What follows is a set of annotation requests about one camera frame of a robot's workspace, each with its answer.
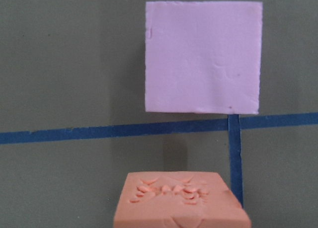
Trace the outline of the pink foam block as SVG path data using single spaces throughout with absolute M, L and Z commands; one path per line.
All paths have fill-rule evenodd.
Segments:
M 263 4 L 146 3 L 145 110 L 257 114 Z

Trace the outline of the orange foam block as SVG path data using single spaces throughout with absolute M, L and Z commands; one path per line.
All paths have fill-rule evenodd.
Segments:
M 149 171 L 127 175 L 115 228 L 249 228 L 251 220 L 215 172 Z

